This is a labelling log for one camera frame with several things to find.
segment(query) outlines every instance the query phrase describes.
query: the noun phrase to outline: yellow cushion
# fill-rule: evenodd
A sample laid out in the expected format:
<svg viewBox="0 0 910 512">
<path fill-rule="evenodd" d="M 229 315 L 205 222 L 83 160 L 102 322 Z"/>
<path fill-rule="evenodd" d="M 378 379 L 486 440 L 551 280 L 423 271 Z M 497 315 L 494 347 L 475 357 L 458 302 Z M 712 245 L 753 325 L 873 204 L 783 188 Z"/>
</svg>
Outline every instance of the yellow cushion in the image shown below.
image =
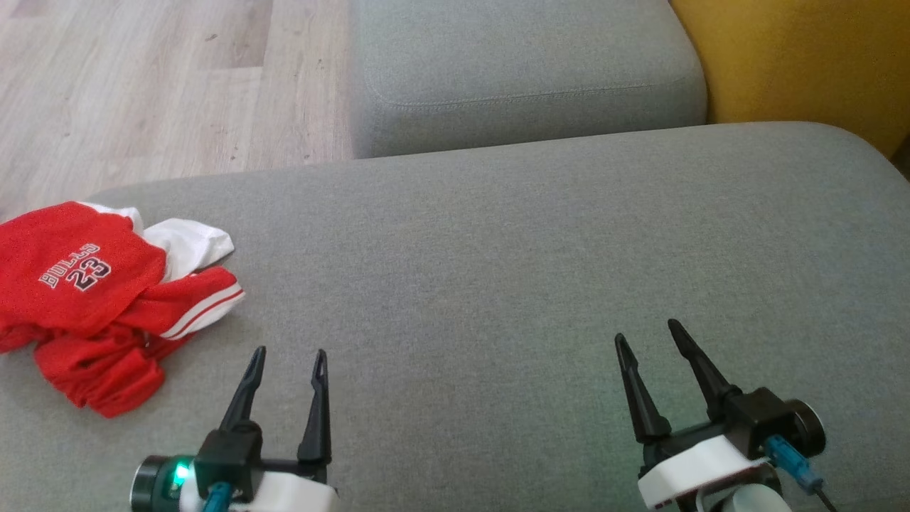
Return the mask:
<svg viewBox="0 0 910 512">
<path fill-rule="evenodd" d="M 816 121 L 891 156 L 910 132 L 910 0 L 672 0 L 709 119 Z"/>
</svg>

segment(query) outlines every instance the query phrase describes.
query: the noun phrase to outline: sofa cushion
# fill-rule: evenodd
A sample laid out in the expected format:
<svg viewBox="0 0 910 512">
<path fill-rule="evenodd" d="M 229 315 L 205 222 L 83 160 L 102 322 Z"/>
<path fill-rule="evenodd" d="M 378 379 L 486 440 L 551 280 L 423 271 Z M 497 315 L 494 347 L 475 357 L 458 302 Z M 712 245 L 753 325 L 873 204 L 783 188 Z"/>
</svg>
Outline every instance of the sofa cushion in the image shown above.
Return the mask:
<svg viewBox="0 0 910 512">
<path fill-rule="evenodd" d="M 0 360 L 0 510 L 123 510 L 149 454 L 195 453 L 249 356 L 292 457 L 329 354 L 352 511 L 641 510 L 612 338 L 655 402 L 705 419 L 666 320 L 734 383 L 818 412 L 843 510 L 910 507 L 910 185 L 812 124 L 720 125 L 166 181 L 91 199 L 224 228 L 248 297 L 106 420 Z M 821 510 L 785 478 L 800 510 Z"/>
<path fill-rule="evenodd" d="M 357 156 L 704 122 L 666 0 L 353 0 Z"/>
</svg>

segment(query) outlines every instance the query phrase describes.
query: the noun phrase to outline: white stripe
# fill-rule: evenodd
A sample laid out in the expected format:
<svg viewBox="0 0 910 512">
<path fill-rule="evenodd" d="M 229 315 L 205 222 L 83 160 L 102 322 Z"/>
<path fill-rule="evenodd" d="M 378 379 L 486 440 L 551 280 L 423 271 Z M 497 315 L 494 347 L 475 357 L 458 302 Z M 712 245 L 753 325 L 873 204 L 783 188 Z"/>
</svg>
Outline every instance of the white stripe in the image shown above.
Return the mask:
<svg viewBox="0 0 910 512">
<path fill-rule="evenodd" d="M 221 320 L 221 317 L 228 314 L 230 310 L 237 305 L 238 302 L 242 301 L 247 295 L 243 292 L 238 293 L 233 299 L 222 302 L 221 304 L 214 306 L 212 309 L 199 315 L 196 320 L 191 322 L 183 331 L 180 331 L 177 334 L 174 334 L 170 338 L 165 338 L 166 340 L 179 340 L 180 338 L 186 336 L 190 333 L 195 333 L 199 329 L 203 329 L 211 325 L 212 323 Z"/>
<path fill-rule="evenodd" d="M 159 336 L 162 338 L 170 338 L 175 334 L 180 333 L 187 327 L 187 324 L 196 317 L 196 315 L 210 308 L 215 302 L 223 301 L 227 297 L 230 297 L 237 292 L 243 292 L 243 289 L 240 288 L 239 283 L 235 282 L 232 286 L 225 288 L 221 292 L 209 295 L 206 299 L 203 299 L 201 302 L 190 308 L 188 312 L 183 313 L 183 316 L 180 317 L 180 320 L 178 320 L 177 323 L 175 323 L 167 331 L 161 333 Z"/>
</svg>

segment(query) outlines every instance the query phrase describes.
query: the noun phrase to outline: number 23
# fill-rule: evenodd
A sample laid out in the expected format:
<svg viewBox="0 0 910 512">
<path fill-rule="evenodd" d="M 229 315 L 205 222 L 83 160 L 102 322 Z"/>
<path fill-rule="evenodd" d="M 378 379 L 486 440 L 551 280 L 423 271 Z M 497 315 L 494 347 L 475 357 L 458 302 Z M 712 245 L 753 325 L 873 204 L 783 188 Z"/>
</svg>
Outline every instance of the number 23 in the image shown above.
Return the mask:
<svg viewBox="0 0 910 512">
<path fill-rule="evenodd" d="M 89 258 L 79 263 L 78 269 L 69 272 L 66 280 L 72 282 L 79 291 L 84 292 L 110 272 L 111 268 L 107 263 L 98 258 Z"/>
</svg>

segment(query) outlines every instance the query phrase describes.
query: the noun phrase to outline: sofa seam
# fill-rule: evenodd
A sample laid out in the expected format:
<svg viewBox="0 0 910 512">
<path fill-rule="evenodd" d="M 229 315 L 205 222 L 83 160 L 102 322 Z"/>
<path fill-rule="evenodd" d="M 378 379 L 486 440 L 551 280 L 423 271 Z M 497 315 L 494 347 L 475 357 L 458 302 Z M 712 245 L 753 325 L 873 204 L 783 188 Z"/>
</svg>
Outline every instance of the sofa seam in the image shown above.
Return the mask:
<svg viewBox="0 0 910 512">
<path fill-rule="evenodd" d="M 569 97 L 569 96 L 583 96 L 583 95 L 597 95 L 611 93 L 613 91 L 624 91 L 624 90 L 634 90 L 642 88 L 654 88 L 654 87 L 668 87 L 679 82 L 688 80 L 690 77 L 679 77 L 669 82 L 662 82 L 657 84 L 640 84 L 627 87 L 578 87 L 575 89 L 565 89 L 565 90 L 552 90 L 545 92 L 537 93 L 526 93 L 526 94 L 514 94 L 514 95 L 500 95 L 500 96 L 490 96 L 490 97 L 472 97 L 467 99 L 453 99 L 447 101 L 426 101 L 426 102 L 409 102 L 401 103 L 392 101 L 376 90 L 373 86 L 372 81 L 369 78 L 369 71 L 364 70 L 364 83 L 367 86 L 369 92 L 373 94 L 382 104 L 398 109 L 427 109 L 427 110 L 442 110 L 444 108 L 459 108 L 459 107 L 472 107 L 478 105 L 495 105 L 495 104 L 506 104 L 506 103 L 519 103 L 522 101 L 542 101 L 550 97 Z"/>
</svg>

